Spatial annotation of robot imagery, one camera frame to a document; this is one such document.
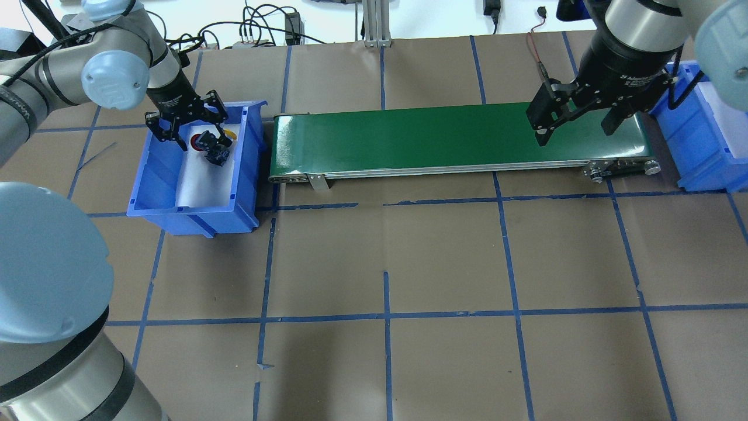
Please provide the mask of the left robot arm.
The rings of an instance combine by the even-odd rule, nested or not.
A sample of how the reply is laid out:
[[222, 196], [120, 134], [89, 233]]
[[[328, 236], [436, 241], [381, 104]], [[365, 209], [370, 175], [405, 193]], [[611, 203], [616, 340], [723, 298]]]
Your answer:
[[144, 98], [158, 118], [222, 122], [139, 1], [83, 1], [92, 27], [33, 56], [2, 61], [2, 419], [168, 420], [165, 408], [105, 332], [114, 270], [96, 224], [73, 199], [94, 106], [128, 110]]

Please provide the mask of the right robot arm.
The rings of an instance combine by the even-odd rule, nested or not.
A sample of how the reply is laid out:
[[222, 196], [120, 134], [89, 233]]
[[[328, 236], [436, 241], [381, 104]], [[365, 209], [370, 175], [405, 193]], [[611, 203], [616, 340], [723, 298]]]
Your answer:
[[526, 115], [540, 146], [554, 132], [585, 113], [606, 109], [607, 135], [638, 112], [652, 109], [663, 94], [671, 108], [683, 103], [695, 84], [676, 98], [677, 64], [687, 38], [694, 40], [700, 67], [725, 104], [746, 111], [745, 1], [560, 1], [561, 20], [591, 19], [596, 31], [568, 84], [548, 77]]

